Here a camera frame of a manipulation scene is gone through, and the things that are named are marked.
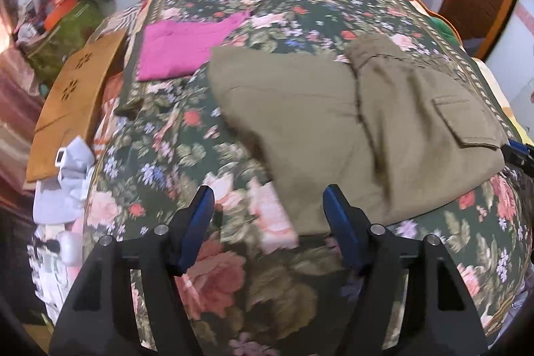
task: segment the floral bedspread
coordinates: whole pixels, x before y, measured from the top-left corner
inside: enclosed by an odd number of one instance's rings
[[[403,0],[150,0],[144,25],[220,19],[245,8],[253,9],[251,19],[226,44],[346,62],[344,45],[374,31],[415,57],[442,56],[448,73],[475,89],[508,136],[518,137],[477,65]],[[205,69],[190,80],[135,81],[141,43],[137,32],[121,101],[137,112],[111,140],[95,172],[85,254],[104,234],[136,238],[168,222],[207,184],[216,200],[209,238],[195,265],[176,278],[205,354],[332,354],[361,281],[344,267],[329,234],[295,233],[262,163],[250,158],[224,124]],[[506,168],[450,204],[390,226],[404,237],[434,233],[442,240],[487,335],[499,330],[530,257],[528,183],[521,171]],[[402,289],[399,283],[384,346],[398,337]],[[155,348],[137,272],[132,296],[143,344]]]

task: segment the wooden door frame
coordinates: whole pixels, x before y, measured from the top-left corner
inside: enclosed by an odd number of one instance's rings
[[[497,12],[497,16],[492,26],[490,27],[490,30],[484,37],[484,41],[481,43],[475,54],[476,58],[479,58],[482,61],[485,61],[488,58],[490,52],[499,40],[500,35],[502,34],[506,24],[508,23],[510,16],[512,15],[516,1],[517,0],[503,0],[500,5],[499,11]]]
[[[503,3],[501,4],[499,11],[497,12],[497,16],[493,21],[490,30],[486,34],[484,41],[482,42],[482,44],[480,44],[479,49],[475,53],[475,58],[479,58],[482,61],[485,61],[488,58],[490,52],[493,50],[506,24],[508,23],[510,16],[514,12],[516,2],[517,0],[503,0]]]

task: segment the brown cardboard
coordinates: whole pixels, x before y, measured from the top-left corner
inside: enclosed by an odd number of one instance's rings
[[[106,35],[65,62],[35,127],[26,169],[29,183],[57,176],[55,155],[76,136],[92,142],[105,82],[122,70],[125,35],[126,30]]]

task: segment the floor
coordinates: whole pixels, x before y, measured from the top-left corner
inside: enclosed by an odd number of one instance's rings
[[[42,325],[45,308],[35,295],[26,248],[34,231],[29,218],[0,209],[0,291],[22,323]]]
[[[48,347],[50,346],[50,338],[52,334],[46,326],[37,325],[23,325],[24,329],[38,344],[44,352],[48,353]]]

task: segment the pink rose pattern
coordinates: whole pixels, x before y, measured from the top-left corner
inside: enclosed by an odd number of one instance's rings
[[[97,228],[110,225],[119,209],[111,192],[93,192],[87,207],[87,225]]]
[[[213,233],[202,243],[197,262],[175,282],[188,316],[200,319],[202,312],[226,317],[225,309],[234,305],[233,294],[245,282],[245,258],[235,252],[223,252],[223,245]]]
[[[455,66],[451,71],[459,72],[458,80],[478,83],[478,70],[469,58],[434,39],[431,28],[418,21],[402,0],[153,2],[151,8],[159,13],[148,15],[147,21],[214,20],[253,8],[250,20],[229,35],[226,44],[279,53],[327,50],[341,62],[347,62],[344,45],[363,32],[361,25],[366,23],[410,55],[446,55]],[[456,56],[466,64],[450,61]],[[134,50],[131,62],[137,57]],[[199,185],[207,184],[216,199],[209,239],[195,265],[176,281],[193,325],[201,322],[196,331],[205,352],[308,356],[312,352],[286,343],[294,340],[277,338],[300,330],[317,354],[327,354],[333,345],[329,335],[310,334],[307,325],[312,319],[325,321],[321,311],[325,304],[336,304],[340,323],[348,321],[352,305],[346,302],[357,294],[348,292],[354,285],[344,272],[325,268],[339,261],[336,241],[326,234],[303,238],[295,234],[265,168],[228,131],[204,69],[190,83],[175,79],[142,86],[125,83],[125,87],[145,101],[135,123],[127,123],[111,139],[97,168],[85,214],[86,239],[96,242],[105,233],[118,240],[139,237],[157,223],[168,222]],[[500,108],[496,110],[505,119]],[[524,193],[511,184],[518,177],[517,171],[506,169],[438,210],[389,226],[393,233],[415,239],[432,232],[447,247],[459,249],[450,252],[477,300],[486,331],[500,327],[502,320],[495,314],[507,307],[498,301],[510,300],[516,291],[532,242],[517,200]],[[318,253],[326,256],[316,259]],[[303,279],[302,273],[309,275]],[[492,292],[487,289],[489,280]],[[150,345],[138,275],[133,283],[134,309],[142,320],[140,337]],[[269,322],[257,316],[260,308]]]
[[[493,193],[499,198],[497,214],[500,218],[504,218],[511,222],[517,212],[512,188],[500,175],[491,177],[490,182],[493,187]]]
[[[262,250],[270,254],[279,248],[296,248],[298,236],[293,230],[289,217],[280,204],[272,183],[260,185],[257,178],[248,184],[250,214],[257,216],[254,224],[262,234]]]
[[[460,263],[457,265],[457,268],[460,272],[460,275],[462,276],[462,279],[464,280],[464,283],[471,297],[478,294],[478,292],[480,291],[479,280],[476,277],[473,266],[467,266],[467,268],[465,268],[464,265]]]

